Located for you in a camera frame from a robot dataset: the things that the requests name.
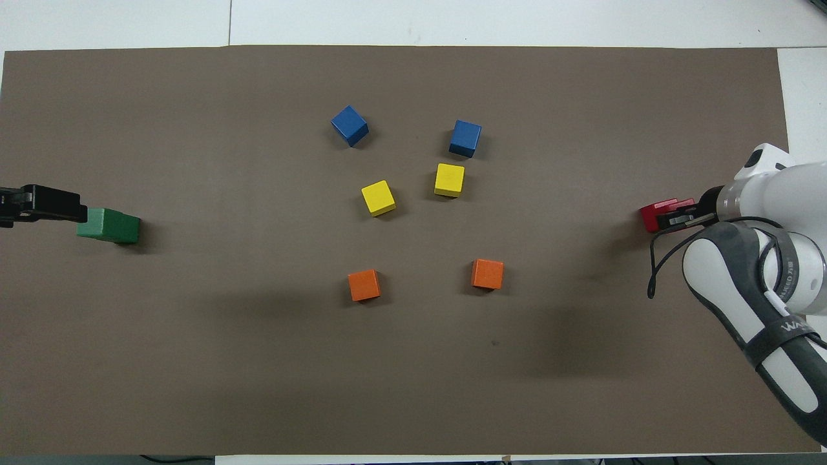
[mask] orange cube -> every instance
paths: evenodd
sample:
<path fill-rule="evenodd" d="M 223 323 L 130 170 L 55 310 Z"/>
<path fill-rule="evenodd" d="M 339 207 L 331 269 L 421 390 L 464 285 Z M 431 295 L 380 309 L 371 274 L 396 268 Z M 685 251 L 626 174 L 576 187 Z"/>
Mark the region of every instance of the orange cube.
<path fill-rule="evenodd" d="M 351 287 L 351 298 L 354 302 L 373 299 L 382 295 L 379 290 L 379 277 L 376 270 L 359 271 L 347 275 L 347 283 Z"/>
<path fill-rule="evenodd" d="M 485 289 L 500 289 L 503 287 L 502 261 L 474 260 L 474 267 L 471 269 L 471 285 Z"/>

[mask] brown mat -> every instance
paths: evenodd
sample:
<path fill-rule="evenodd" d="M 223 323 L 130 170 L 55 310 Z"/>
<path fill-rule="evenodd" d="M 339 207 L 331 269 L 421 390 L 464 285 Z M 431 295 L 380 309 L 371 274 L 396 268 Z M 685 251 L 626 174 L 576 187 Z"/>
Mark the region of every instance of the brown mat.
<path fill-rule="evenodd" d="M 457 118 L 483 127 L 471 160 Z M 144 223 L 134 247 L 0 231 L 0 452 L 818 450 L 680 256 L 645 296 L 637 209 L 764 141 L 786 146 L 775 50 L 8 53 L 2 185 Z M 438 162 L 466 167 L 459 199 Z M 382 179 L 399 207 L 371 218 Z M 476 258 L 502 290 L 469 286 Z M 367 268 L 384 295 L 352 303 Z"/>

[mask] green rectangular block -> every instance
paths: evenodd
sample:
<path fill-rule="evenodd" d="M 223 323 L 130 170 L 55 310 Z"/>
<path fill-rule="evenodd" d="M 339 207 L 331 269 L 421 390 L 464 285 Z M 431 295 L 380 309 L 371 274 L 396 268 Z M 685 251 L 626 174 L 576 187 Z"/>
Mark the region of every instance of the green rectangular block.
<path fill-rule="evenodd" d="M 111 209 L 89 209 L 86 223 L 78 224 L 78 236 L 117 244 L 138 242 L 141 219 Z"/>

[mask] cube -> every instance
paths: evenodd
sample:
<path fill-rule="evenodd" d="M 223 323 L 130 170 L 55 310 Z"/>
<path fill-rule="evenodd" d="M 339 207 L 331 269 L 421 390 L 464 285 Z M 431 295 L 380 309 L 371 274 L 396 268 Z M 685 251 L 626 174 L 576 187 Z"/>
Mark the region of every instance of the cube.
<path fill-rule="evenodd" d="M 465 166 L 437 165 L 437 182 L 433 186 L 433 193 L 448 197 L 459 197 L 462 193 L 462 178 L 465 177 Z"/>
<path fill-rule="evenodd" d="M 342 136 L 342 139 L 347 141 L 347 145 L 351 147 L 356 145 L 368 133 L 367 121 L 350 105 L 347 105 L 345 109 L 330 120 L 330 123 L 339 133 L 339 136 Z"/>
<path fill-rule="evenodd" d="M 448 146 L 448 151 L 468 158 L 473 157 L 481 132 L 482 126 L 458 119 L 454 124 L 454 133 L 451 135 L 451 145 Z"/>
<path fill-rule="evenodd" d="M 474 266 L 471 269 L 471 285 L 474 287 L 481 287 L 484 289 L 501 289 L 503 287 L 503 269 L 505 265 L 502 261 L 493 260 L 474 260 Z"/>
<path fill-rule="evenodd" d="M 359 271 L 347 275 L 347 284 L 351 287 L 351 298 L 354 302 L 373 299 L 382 295 L 379 290 L 379 277 L 376 270 Z"/>
<path fill-rule="evenodd" d="M 111 209 L 89 209 L 86 223 L 79 223 L 77 235 L 117 244 L 138 242 L 141 219 Z"/>
<path fill-rule="evenodd" d="M 362 197 L 365 198 L 365 204 L 367 204 L 370 215 L 374 217 L 396 208 L 394 196 L 390 193 L 390 187 L 386 180 L 363 187 Z"/>

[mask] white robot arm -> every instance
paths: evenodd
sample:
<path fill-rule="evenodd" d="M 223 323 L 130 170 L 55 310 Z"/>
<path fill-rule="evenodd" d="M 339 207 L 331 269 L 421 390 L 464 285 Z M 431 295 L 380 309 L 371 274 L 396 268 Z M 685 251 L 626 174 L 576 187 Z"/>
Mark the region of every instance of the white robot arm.
<path fill-rule="evenodd" d="M 663 216 L 672 218 L 664 233 L 706 226 L 683 242 L 692 294 L 790 416 L 827 445 L 827 344 L 797 316 L 827 314 L 827 162 L 796 165 L 762 144 L 734 182 Z M 653 261 L 650 297 L 659 268 Z"/>

